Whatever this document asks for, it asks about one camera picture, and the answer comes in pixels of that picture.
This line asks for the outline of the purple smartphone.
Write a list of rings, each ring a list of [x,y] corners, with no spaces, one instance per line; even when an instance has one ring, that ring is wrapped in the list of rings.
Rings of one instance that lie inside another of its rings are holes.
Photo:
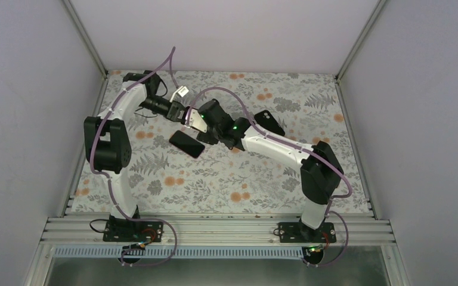
[[[201,142],[180,130],[170,137],[169,143],[192,158],[198,158],[205,150]]]

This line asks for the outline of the black phone case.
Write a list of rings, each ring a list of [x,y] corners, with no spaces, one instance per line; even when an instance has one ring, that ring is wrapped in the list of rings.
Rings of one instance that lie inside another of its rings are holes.
[[[259,113],[256,113],[254,115],[254,119],[257,124],[259,124],[267,131],[270,131],[280,136],[285,136],[284,129],[280,126],[278,121],[273,117],[269,110],[263,110]]]

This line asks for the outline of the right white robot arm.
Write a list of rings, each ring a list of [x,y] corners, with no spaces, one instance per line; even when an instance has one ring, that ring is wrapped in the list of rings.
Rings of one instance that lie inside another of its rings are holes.
[[[186,113],[186,124],[198,130],[198,139],[223,143],[229,149],[253,152],[275,160],[297,172],[306,203],[300,216],[300,237],[313,243],[322,235],[321,225],[344,171],[331,146],[325,142],[304,144],[272,133],[252,119],[234,120],[217,100]]]

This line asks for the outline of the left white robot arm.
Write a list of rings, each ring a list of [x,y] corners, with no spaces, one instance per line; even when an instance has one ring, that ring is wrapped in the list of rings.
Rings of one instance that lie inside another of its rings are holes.
[[[97,116],[83,123],[85,154],[91,171],[107,180],[112,210],[104,234],[137,240],[154,219],[142,219],[132,196],[127,167],[132,147],[126,121],[145,109],[175,123],[185,123],[187,107],[157,95],[163,80],[154,71],[127,73],[117,98]]]

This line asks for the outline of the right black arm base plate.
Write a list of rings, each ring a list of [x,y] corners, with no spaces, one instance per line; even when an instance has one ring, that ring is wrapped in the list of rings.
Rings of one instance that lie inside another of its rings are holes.
[[[323,222],[319,228],[311,229],[302,222],[280,222],[273,230],[281,243],[335,243],[334,224]]]

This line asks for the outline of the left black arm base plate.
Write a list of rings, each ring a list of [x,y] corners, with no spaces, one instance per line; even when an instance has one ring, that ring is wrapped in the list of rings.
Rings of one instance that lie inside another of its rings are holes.
[[[162,232],[162,222],[130,222],[127,220],[108,222],[103,233],[103,241],[126,243],[151,241],[159,243],[162,239]]]

